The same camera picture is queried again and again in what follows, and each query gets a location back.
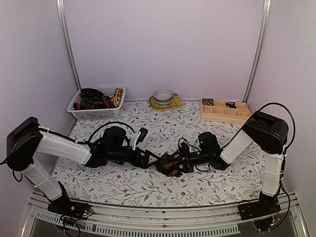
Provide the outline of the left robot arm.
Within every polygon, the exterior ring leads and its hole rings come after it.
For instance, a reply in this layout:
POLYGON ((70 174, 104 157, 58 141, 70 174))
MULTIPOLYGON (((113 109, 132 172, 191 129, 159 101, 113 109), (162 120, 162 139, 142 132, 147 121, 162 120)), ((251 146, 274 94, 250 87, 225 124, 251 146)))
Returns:
POLYGON ((7 136, 7 155, 1 164, 25 176, 49 201, 49 211, 69 214, 72 217, 88 216, 93 212, 87 203, 71 201, 64 186, 52 178, 37 161, 38 153, 53 155, 74 161, 89 168, 105 166, 108 162, 129 163, 146 169, 152 165, 150 157, 159 159, 148 150, 137 145, 144 140, 148 131, 141 128, 128 138, 114 121, 103 125, 103 136, 94 142, 80 142, 41 126, 37 118, 29 117, 7 136))

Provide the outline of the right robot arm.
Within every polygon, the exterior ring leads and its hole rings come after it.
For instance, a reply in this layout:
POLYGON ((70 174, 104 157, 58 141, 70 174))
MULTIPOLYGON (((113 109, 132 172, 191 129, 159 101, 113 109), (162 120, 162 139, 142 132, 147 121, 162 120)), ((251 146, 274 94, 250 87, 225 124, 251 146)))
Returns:
POLYGON ((286 152, 292 144, 287 140, 288 132, 286 121, 259 109, 223 147, 219 146, 214 134, 204 132, 198 136, 199 151, 190 152, 188 144, 182 143, 176 152, 165 159, 172 163, 169 167, 180 172, 192 172, 194 165, 202 163, 225 170, 252 144, 259 146, 265 160, 259 199, 256 202, 244 200, 238 206, 243 220, 252 219, 280 211, 277 197, 284 190, 281 180, 285 172, 286 152))

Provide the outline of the brown green patterned tie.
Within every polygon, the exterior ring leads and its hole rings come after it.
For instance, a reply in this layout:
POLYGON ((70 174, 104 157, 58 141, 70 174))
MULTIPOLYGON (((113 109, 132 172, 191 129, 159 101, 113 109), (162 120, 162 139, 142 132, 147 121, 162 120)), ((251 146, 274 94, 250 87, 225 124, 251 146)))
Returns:
POLYGON ((164 153, 160 159, 156 161, 156 169, 167 177, 181 177, 182 173, 174 168, 174 162, 167 159, 169 157, 170 155, 168 153, 164 153))

